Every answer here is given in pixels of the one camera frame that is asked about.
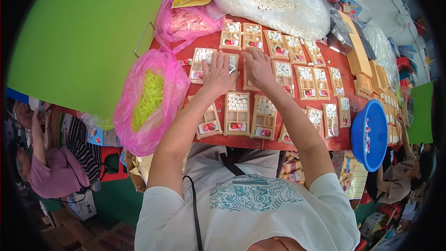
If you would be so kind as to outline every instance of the green board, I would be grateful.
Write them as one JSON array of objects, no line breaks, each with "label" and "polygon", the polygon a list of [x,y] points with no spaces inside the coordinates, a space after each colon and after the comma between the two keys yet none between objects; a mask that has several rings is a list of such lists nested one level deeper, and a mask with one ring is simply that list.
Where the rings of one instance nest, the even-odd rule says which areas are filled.
[{"label": "green board", "polygon": [[[11,60],[8,87],[112,117],[137,43],[161,0],[36,0]],[[149,26],[138,53],[153,40]]]},{"label": "green board", "polygon": [[410,97],[415,100],[413,105],[413,123],[407,127],[410,143],[432,143],[432,126],[430,110],[432,108],[433,82],[416,86],[410,91]]}]

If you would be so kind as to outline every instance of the yellow-green plastic straw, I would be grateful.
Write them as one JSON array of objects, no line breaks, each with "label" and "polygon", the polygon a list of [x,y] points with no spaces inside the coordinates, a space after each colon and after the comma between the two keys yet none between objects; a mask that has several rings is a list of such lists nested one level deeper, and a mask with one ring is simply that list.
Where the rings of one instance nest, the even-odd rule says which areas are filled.
[{"label": "yellow-green plastic straw", "polygon": [[144,89],[141,98],[133,109],[131,127],[135,132],[139,131],[144,122],[148,119],[163,100],[163,78],[150,70],[145,71]]}]

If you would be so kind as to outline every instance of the green wall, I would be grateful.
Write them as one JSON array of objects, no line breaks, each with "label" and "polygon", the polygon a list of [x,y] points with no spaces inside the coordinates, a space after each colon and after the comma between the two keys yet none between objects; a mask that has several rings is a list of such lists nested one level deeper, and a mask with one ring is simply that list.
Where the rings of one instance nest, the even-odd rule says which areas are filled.
[{"label": "green wall", "polygon": [[414,87],[410,97],[415,100],[413,106],[413,123],[407,128],[410,143],[432,143],[430,110],[432,108],[433,82]]}]

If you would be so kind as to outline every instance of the pink shirt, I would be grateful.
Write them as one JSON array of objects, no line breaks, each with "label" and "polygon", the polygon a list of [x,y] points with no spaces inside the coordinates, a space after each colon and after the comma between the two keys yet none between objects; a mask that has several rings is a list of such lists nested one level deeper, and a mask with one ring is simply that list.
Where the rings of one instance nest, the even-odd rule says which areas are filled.
[{"label": "pink shirt", "polygon": [[50,149],[45,153],[45,158],[46,165],[34,155],[31,162],[31,188],[40,197],[67,196],[81,189],[79,182],[85,187],[90,186],[81,163],[66,146]]}]

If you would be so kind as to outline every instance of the metal handle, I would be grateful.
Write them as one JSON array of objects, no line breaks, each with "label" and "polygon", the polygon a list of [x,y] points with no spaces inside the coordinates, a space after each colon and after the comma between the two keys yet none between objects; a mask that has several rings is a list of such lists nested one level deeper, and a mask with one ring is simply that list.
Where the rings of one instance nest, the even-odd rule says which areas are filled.
[{"label": "metal handle", "polygon": [[138,49],[138,47],[139,47],[139,44],[141,43],[142,37],[144,37],[144,34],[145,34],[145,32],[147,31],[147,28],[148,28],[148,25],[149,25],[149,24],[152,26],[153,30],[155,30],[155,27],[154,27],[154,25],[153,25],[152,22],[149,22],[149,23],[146,25],[146,27],[145,27],[145,29],[144,29],[144,32],[142,33],[141,38],[140,38],[140,40],[138,41],[137,47],[135,48],[135,55],[136,55],[137,58],[139,58],[139,56],[137,55],[137,49]]}]

